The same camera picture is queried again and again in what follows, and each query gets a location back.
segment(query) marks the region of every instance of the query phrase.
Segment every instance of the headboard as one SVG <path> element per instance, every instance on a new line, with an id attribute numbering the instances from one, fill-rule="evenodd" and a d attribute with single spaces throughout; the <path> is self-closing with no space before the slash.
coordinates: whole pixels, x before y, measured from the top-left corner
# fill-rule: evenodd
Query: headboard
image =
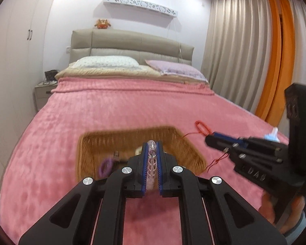
<path id="1" fill-rule="evenodd" d="M 69 63 L 86 56 L 123 55 L 134 58 L 139 64 L 145 60 L 164 60 L 192 64 L 194 47 L 177 41 L 116 29 L 74 30 L 71 37 Z"/>

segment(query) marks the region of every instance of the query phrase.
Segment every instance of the pink pillow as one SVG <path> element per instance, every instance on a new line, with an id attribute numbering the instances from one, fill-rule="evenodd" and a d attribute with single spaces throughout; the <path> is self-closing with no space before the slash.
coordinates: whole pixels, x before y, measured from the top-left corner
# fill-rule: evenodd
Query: pink pillow
<path id="1" fill-rule="evenodd" d="M 156 61 L 156 60 L 145 60 L 146 63 L 160 72 L 160 74 L 174 74 L 184 77 L 193 78 L 199 81 L 208 82 L 208 80 L 203 76 L 203 74 L 195 69 L 191 65 L 183 64 L 183 63 L 173 63 L 167 61 Z"/>

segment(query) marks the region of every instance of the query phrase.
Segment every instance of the white decorative shelf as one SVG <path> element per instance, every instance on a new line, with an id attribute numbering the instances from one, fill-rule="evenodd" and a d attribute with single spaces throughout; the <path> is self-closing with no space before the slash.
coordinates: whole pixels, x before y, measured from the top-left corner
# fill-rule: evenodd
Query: white decorative shelf
<path id="1" fill-rule="evenodd" d="M 162 14 L 167 14 L 169 16 L 172 16 L 176 18 L 178 16 L 178 12 L 175 10 L 172 10 L 168 7 L 158 5 L 155 3 L 151 2 L 146 2 L 142 0 L 104 0 L 104 2 L 108 3 L 117 3 L 117 4 L 125 4 L 125 5 L 130 5 L 130 6 L 136 6 L 136 7 L 141 7 L 149 10 L 153 10 L 156 12 L 160 12 Z"/>

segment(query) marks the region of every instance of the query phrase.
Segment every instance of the person's hand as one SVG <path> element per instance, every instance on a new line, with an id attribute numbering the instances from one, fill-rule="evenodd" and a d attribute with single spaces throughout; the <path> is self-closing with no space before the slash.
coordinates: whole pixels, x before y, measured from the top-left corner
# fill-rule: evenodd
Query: person's hand
<path id="1" fill-rule="evenodd" d="M 305 199 L 303 196 L 296 197 L 291 203 L 291 214 L 285 224 L 280 229 L 280 233 L 284 234 L 292 229 L 299 221 L 303 209 L 305 207 Z M 267 192 L 263 192 L 262 205 L 258 210 L 262 216 L 264 216 L 271 224 L 274 224 L 275 214 L 274 208 L 271 203 L 271 195 Z"/>

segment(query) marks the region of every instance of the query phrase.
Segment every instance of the curtain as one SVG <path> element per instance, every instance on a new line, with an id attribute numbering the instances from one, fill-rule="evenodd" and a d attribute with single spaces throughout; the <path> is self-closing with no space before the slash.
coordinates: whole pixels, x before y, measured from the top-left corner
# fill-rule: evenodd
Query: curtain
<path id="1" fill-rule="evenodd" d="M 292 83 L 306 85 L 306 5 L 301 0 L 289 0 L 294 17 L 295 28 L 295 63 L 292 76 Z M 289 120 L 286 118 L 286 111 L 283 113 L 279 130 L 289 135 Z"/>
<path id="2" fill-rule="evenodd" d="M 271 44 L 268 0 L 212 0 L 201 72 L 217 94 L 255 112 Z"/>
<path id="3" fill-rule="evenodd" d="M 295 30 L 289 0 L 279 0 L 282 12 L 282 30 L 279 32 L 280 19 L 277 7 L 270 0 L 273 20 L 273 41 L 282 37 L 281 48 L 272 46 L 271 57 L 280 62 L 270 63 L 267 79 L 255 115 L 267 123 L 278 126 L 285 109 L 284 91 L 291 85 L 295 61 Z"/>
<path id="4" fill-rule="evenodd" d="M 268 72 L 255 115 L 266 120 L 275 95 L 281 64 L 281 24 L 276 0 L 269 0 L 272 16 L 272 46 Z"/>

